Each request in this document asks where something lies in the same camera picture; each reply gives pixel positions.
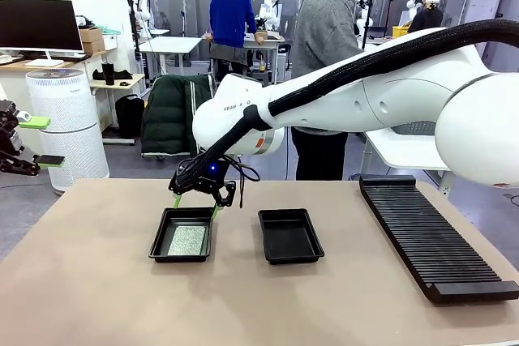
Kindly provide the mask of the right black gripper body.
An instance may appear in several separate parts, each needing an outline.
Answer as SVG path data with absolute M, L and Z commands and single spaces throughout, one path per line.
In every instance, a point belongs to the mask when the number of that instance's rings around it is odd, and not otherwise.
M 170 191 L 180 195 L 187 191 L 195 190 L 210 194 L 213 197 L 221 197 L 221 190 L 225 189 L 227 197 L 234 197 L 234 181 L 226 181 L 225 179 L 230 167 L 230 162 L 227 160 L 213 161 L 187 189 L 181 189 L 177 183 L 178 175 L 187 170 L 194 162 L 195 158 L 190 158 L 182 160 L 178 164 L 177 170 L 168 185 Z

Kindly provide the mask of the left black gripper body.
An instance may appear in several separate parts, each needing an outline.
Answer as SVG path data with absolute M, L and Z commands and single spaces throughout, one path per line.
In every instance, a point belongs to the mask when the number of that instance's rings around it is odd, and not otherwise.
M 23 149 L 16 127 L 19 125 L 19 110 L 11 100 L 1 100 L 1 151 L 18 156 Z

